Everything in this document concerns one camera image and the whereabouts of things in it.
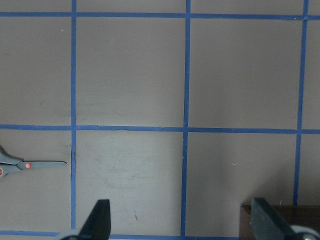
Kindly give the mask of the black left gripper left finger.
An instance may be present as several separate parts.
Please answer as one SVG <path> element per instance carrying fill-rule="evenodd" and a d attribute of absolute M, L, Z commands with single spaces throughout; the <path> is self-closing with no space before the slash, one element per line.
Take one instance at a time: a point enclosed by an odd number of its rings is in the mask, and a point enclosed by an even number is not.
<path fill-rule="evenodd" d="M 111 210 L 108 199 L 100 199 L 94 205 L 79 231 L 80 240 L 108 240 L 111 234 Z"/>

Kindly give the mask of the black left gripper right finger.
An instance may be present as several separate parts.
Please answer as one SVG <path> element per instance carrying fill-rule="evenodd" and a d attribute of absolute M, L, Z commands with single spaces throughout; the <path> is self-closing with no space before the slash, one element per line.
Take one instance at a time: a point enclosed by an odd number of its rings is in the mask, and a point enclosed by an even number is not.
<path fill-rule="evenodd" d="M 251 229 L 256 240 L 295 240 L 296 233 L 264 199 L 251 201 Z"/>

